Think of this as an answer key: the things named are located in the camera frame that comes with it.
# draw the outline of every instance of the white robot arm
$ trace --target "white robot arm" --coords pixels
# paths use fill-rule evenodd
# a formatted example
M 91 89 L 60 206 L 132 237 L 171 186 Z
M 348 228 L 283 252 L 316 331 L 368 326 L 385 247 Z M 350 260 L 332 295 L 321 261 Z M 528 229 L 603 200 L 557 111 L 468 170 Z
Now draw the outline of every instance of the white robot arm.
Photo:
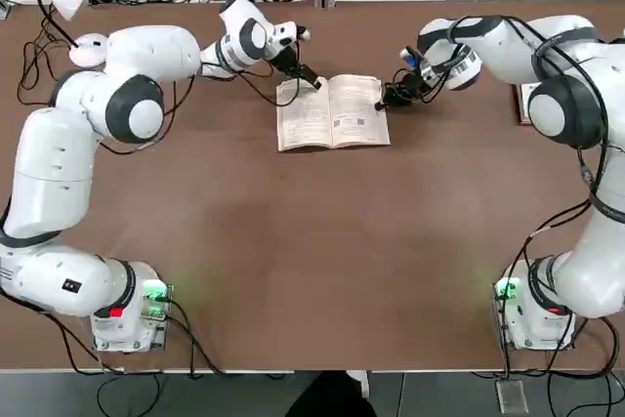
M 46 311 L 89 316 L 97 350 L 129 353 L 154 347 L 164 320 L 164 310 L 154 302 L 167 295 L 156 272 L 146 263 L 105 259 L 62 245 L 58 236 L 87 213 L 95 153 L 104 138 L 133 145 L 157 139 L 164 120 L 157 82 L 198 74 L 233 76 L 262 59 L 286 57 L 293 41 L 308 38 L 295 23 L 271 25 L 248 4 L 234 0 L 224 8 L 227 34 L 205 51 L 178 26 L 112 33 L 103 71 L 69 73 L 49 107 L 28 116 L 13 194 L 0 218 L 1 293 Z M 287 73 L 306 79 L 306 67 L 297 61 L 290 65 Z
M 202 51 L 202 75 L 230 78 L 261 60 L 292 78 L 302 78 L 317 90 L 318 75 L 301 64 L 293 45 L 308 41 L 310 32 L 292 21 L 270 23 L 249 0 L 228 0 L 220 12 L 226 35 Z
M 581 150 L 597 145 L 607 133 L 610 146 L 625 147 L 625 44 L 600 42 L 592 24 L 576 16 L 527 25 L 500 16 L 431 21 L 419 33 L 417 51 L 401 53 L 414 68 L 402 83 L 387 87 L 385 101 L 401 105 L 421 99 L 441 82 L 449 90 L 463 90 L 477 81 L 484 63 L 505 82 L 541 82 L 529 99 L 529 116 L 543 136 Z M 574 329 L 571 314 L 595 318 L 623 308 L 624 181 L 625 154 L 611 149 L 596 196 L 590 196 L 591 220 L 575 248 L 534 260 L 529 269 L 521 262 L 498 283 L 499 300 L 510 291 L 503 317 L 507 339 L 517 348 L 566 347 Z

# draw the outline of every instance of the floor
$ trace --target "floor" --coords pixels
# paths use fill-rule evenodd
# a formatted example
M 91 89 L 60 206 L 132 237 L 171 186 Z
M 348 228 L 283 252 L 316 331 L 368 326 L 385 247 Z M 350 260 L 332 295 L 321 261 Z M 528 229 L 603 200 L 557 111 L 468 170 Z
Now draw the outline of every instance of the floor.
M 287 375 L 271 380 L 264 375 L 219 378 L 206 376 L 192 382 L 185 376 L 161 378 L 161 400 L 148 417 L 281 417 L 314 379 L 315 373 Z M 96 391 L 102 377 L 70 373 L 0 374 L 0 415 L 7 417 L 97 417 Z M 378 417 L 396 417 L 401 374 L 375 374 L 371 398 Z M 128 377 L 102 393 L 110 417 L 136 417 L 155 392 L 150 377 Z M 622 396 L 613 386 L 614 399 Z M 546 380 L 525 381 L 529 415 L 549 417 Z M 577 404 L 606 400 L 605 381 L 572 382 L 554 379 L 554 405 L 559 417 Z M 500 415 L 494 384 L 468 373 L 411 373 L 406 375 L 399 417 Z M 604 416 L 605 407 L 583 409 L 575 417 Z M 625 403 L 615 406 L 613 417 L 625 416 Z

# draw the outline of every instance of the green light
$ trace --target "green light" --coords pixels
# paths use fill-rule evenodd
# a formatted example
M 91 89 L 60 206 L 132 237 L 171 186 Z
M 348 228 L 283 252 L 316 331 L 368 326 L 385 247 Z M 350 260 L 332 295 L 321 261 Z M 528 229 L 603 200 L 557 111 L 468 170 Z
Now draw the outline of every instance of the green light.
M 503 298 L 506 296 L 506 290 L 508 290 L 508 300 L 517 298 L 517 292 L 519 291 L 520 284 L 521 280 L 518 277 L 501 278 L 495 285 L 495 288 L 497 289 L 497 296 Z
M 167 285 L 158 279 L 144 281 L 144 294 L 149 300 L 165 300 L 167 298 Z

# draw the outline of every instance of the table surface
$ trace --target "table surface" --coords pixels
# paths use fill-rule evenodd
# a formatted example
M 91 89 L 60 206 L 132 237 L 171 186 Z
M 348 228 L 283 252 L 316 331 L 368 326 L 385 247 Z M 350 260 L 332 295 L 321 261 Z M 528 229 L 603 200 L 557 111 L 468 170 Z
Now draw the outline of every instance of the table surface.
M 611 39 L 625 25 L 624 7 L 623 0 L 350 3 L 322 12 L 302 2 L 263 10 L 272 21 L 312 29 L 302 59 L 319 74 L 389 80 L 402 67 L 398 51 L 433 18 L 579 14 Z M 101 6 L 79 13 L 68 30 L 173 23 L 204 47 L 223 34 L 218 9 Z M 36 9 L 23 7 L 0 23 L 0 193 L 7 196 L 30 111 L 15 97 L 22 45 L 39 22 Z M 71 69 L 61 51 L 53 65 L 57 73 Z M 257 80 L 271 95 L 282 77 Z M 44 70 L 27 97 L 46 99 L 51 87 Z M 225 368 L 500 368 L 490 283 L 530 231 L 585 194 L 573 152 L 517 122 L 512 87 L 483 71 L 467 91 L 390 113 L 390 147 L 280 154 L 270 104 L 242 82 L 200 79 L 159 146 L 125 157 L 99 152 L 89 214 L 62 239 L 153 265 L 175 284 L 195 334 Z M 537 239 L 530 254 L 572 247 L 583 222 Z M 68 368 L 49 321 L 6 301 L 0 314 L 0 369 Z M 86 322 L 64 319 L 89 337 Z M 611 343 L 595 322 L 558 367 L 603 364 Z M 75 353 L 80 366 L 95 366 Z M 172 330 L 165 353 L 105 359 L 185 368 L 188 341 Z M 548 359 L 513 354 L 519 367 Z

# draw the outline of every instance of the book page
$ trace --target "book page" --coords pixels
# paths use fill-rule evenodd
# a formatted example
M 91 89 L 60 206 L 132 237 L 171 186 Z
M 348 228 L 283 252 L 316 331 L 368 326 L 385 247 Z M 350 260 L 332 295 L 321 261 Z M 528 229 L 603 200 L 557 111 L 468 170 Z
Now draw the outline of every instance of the book page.
M 334 147 L 388 146 L 389 126 L 384 111 L 376 111 L 382 87 L 375 77 L 337 75 L 329 81 Z
M 332 147 L 328 82 L 319 77 L 322 86 L 300 80 L 298 98 L 289 106 L 277 109 L 277 149 L 290 150 L 301 146 Z M 287 80 L 275 89 L 276 103 L 291 101 L 297 91 L 297 79 Z

